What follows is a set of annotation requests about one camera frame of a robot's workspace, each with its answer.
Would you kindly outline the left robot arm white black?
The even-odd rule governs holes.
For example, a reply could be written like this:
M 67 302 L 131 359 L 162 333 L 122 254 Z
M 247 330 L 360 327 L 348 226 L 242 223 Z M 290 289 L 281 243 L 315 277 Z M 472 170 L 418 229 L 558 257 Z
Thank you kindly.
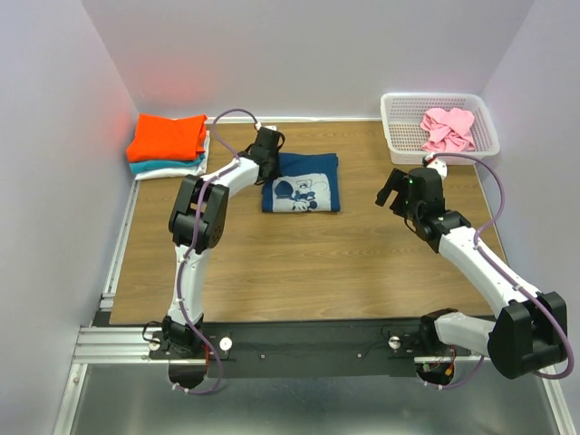
M 228 202 L 241 190 L 281 176 L 279 151 L 285 136 L 261 127 L 256 139 L 222 169 L 186 176 L 169 217 L 176 253 L 176 277 L 169 310 L 161 323 L 163 341 L 182 358 L 203 343 L 203 285 L 211 251 L 225 230 Z

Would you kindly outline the dark blue t shirt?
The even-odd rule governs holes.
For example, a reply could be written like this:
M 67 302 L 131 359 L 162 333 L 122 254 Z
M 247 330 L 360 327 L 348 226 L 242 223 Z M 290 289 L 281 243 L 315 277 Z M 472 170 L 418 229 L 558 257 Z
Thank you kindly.
M 339 159 L 335 153 L 280 154 L 281 176 L 262 187 L 265 213 L 341 211 Z

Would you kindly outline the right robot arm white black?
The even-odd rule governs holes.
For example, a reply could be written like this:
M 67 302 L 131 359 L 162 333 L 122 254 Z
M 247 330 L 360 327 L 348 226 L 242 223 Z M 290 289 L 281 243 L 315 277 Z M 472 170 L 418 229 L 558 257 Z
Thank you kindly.
M 450 261 L 480 292 L 494 320 L 441 309 L 420 319 L 417 344 L 435 355 L 458 346 L 488 357 L 508 379 L 565 363 L 563 375 L 575 367 L 567 337 L 567 307 L 556 292 L 543 293 L 510 269 L 480 238 L 480 233 L 458 212 L 446 207 L 444 162 L 404 172 L 394 169 L 375 203 L 404 219 L 414 234 Z

